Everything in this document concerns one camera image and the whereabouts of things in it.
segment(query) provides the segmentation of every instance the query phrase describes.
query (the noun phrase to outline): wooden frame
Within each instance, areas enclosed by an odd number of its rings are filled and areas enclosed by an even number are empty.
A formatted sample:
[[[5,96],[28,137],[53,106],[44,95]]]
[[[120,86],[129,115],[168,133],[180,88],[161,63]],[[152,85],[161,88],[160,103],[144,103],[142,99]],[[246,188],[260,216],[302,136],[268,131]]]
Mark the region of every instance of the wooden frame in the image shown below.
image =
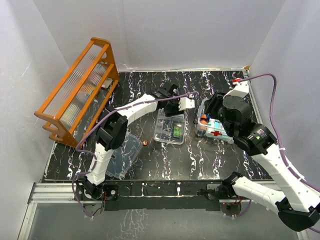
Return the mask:
[[[70,93],[68,93],[68,96],[66,100],[63,102],[61,106],[58,106],[58,111],[52,115],[45,113],[47,107],[50,105],[50,103],[53,101],[53,99],[57,96],[57,93],[62,89],[66,81],[71,78],[72,74],[76,70],[77,66],[79,66],[79,63],[84,59],[86,54],[90,51],[92,46],[99,46],[101,50],[99,53],[95,56],[89,67],[85,70],[85,73],[78,78],[78,81],[76,83],[76,86],[72,89]],[[100,80],[98,80],[98,84],[94,88],[94,90],[90,93],[88,99],[86,100],[83,108],[79,112],[79,114],[76,116],[74,122],[72,123],[72,126],[67,129],[63,123],[61,122],[61,117],[66,112],[69,105],[72,103],[76,95],[78,94],[81,87],[84,85],[87,78],[90,76],[90,74],[95,69],[96,65],[101,65],[104,67],[105,72],[102,76],[100,76]],[[93,117],[89,127],[86,129],[85,134],[82,136],[82,138],[88,134],[88,132],[93,128],[95,125],[99,115],[101,114],[102,110],[104,109],[106,103],[108,102],[112,92],[114,91],[116,85],[119,82],[119,76],[118,71],[115,63],[115,58],[112,52],[111,44],[108,40],[93,37],[91,38],[91,41],[88,43],[88,45],[84,48],[82,53],[79,55],[79,57],[75,60],[73,65],[70,67],[70,69],[66,72],[64,77],[61,79],[61,81],[58,83],[58,85],[54,88],[54,90],[51,92],[51,94],[47,97],[47,99],[44,101],[42,106],[34,113],[38,118],[43,119],[47,121],[45,125],[42,127],[51,132],[52,134],[49,136],[50,139],[57,141],[59,143],[76,147],[78,144],[78,141],[73,136],[74,131],[76,130],[79,122],[81,121],[82,117],[88,110],[90,104],[98,94],[99,90],[101,89],[101,86],[105,82],[106,79],[112,79],[112,85],[109,89],[109,92],[107,93],[105,99],[103,100],[102,104],[100,105],[98,111],[96,112],[95,116]]]

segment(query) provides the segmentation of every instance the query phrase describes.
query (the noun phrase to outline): table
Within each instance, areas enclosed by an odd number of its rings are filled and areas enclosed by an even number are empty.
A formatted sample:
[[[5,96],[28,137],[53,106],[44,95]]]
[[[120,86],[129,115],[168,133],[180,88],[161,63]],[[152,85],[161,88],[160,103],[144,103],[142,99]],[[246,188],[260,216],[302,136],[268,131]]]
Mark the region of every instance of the table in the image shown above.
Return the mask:
[[[198,106],[204,98],[210,98],[215,91],[228,92],[229,80],[243,78],[242,70],[225,71],[165,71],[165,72],[121,72],[120,81],[108,102],[120,107],[140,98],[144,93],[157,89],[165,81],[176,82],[181,93],[197,90],[195,98]],[[105,96],[101,92],[98,103]],[[245,100],[252,104],[250,96]],[[128,131],[141,141],[143,146],[137,159],[125,175],[128,180],[223,180],[233,171],[252,180],[269,180],[268,173],[244,151],[234,144],[216,139],[200,138],[193,124],[195,110],[189,109],[185,131],[185,142],[173,145],[153,140],[157,112],[149,113],[133,122]],[[82,123],[77,131],[84,131],[87,124]],[[95,138],[89,137],[85,149],[94,151]],[[55,143],[47,164],[42,182],[70,181],[78,172],[86,172],[92,157],[79,154],[74,148]]]

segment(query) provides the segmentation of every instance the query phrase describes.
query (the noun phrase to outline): gray floor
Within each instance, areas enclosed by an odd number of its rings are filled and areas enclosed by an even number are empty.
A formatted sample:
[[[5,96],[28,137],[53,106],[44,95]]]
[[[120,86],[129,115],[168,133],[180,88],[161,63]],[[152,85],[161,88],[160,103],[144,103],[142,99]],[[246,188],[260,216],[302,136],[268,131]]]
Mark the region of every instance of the gray floor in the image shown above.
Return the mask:
[[[77,204],[38,204],[29,240],[297,240],[271,211],[251,204],[236,219],[201,209],[103,212],[93,221]]]

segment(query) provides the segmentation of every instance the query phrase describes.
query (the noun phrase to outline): wooden rack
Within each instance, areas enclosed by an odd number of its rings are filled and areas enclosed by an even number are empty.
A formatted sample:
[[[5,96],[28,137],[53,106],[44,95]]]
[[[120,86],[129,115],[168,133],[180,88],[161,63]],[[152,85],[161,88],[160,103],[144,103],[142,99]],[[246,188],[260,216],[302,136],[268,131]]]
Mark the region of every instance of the wooden rack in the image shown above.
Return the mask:
[[[50,139],[76,147],[93,128],[118,81],[118,71],[110,42],[93,37],[34,115],[47,121],[43,128],[52,133]],[[102,85],[107,82],[110,87],[106,97],[84,135],[77,136],[76,139],[74,132],[77,126]]]

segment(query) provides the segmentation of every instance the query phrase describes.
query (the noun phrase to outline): plastic container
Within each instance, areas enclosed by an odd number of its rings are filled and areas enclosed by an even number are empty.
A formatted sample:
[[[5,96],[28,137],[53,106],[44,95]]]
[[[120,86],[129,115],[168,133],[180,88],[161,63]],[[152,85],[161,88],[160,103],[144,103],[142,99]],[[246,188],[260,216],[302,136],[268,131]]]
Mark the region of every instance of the plastic container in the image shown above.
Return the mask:
[[[181,145],[185,141],[187,113],[166,116],[163,109],[159,109],[156,119],[153,139],[157,142]]]
[[[130,166],[136,160],[142,148],[142,142],[131,133],[126,133],[122,147],[114,151],[105,174],[117,179],[123,179]]]
[[[233,138],[229,137],[226,134],[226,131],[219,120],[211,118],[207,124],[202,124],[200,122],[201,116],[205,113],[205,107],[206,107],[205,103],[207,100],[209,100],[209,98],[203,99],[201,105],[198,108],[198,113],[197,113],[198,123],[196,125],[195,133],[199,137],[219,139],[229,144],[233,144],[234,143]]]

